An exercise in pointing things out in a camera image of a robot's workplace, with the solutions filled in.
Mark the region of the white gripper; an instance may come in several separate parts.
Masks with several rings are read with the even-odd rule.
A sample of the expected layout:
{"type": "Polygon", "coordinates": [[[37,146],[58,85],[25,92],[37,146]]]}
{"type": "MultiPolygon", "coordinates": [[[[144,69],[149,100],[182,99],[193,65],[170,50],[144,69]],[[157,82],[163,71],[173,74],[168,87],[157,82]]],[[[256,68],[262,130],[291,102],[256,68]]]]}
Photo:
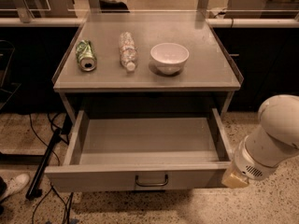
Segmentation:
{"type": "Polygon", "coordinates": [[[235,150],[233,163],[224,172],[221,183],[230,188],[245,188],[249,185],[249,179],[264,180],[276,171],[276,167],[268,167],[254,160],[246,148],[244,139],[235,150]]]}

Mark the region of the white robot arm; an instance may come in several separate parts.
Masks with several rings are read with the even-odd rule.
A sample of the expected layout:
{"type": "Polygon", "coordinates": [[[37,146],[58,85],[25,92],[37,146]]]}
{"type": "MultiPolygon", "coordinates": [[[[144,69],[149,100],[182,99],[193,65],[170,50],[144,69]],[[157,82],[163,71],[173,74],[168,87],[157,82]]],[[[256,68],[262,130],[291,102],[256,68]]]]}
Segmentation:
{"type": "Polygon", "coordinates": [[[249,180],[264,180],[285,160],[299,155],[299,97],[276,95],[258,110],[259,124],[235,149],[221,183],[245,188],[249,180]]]}

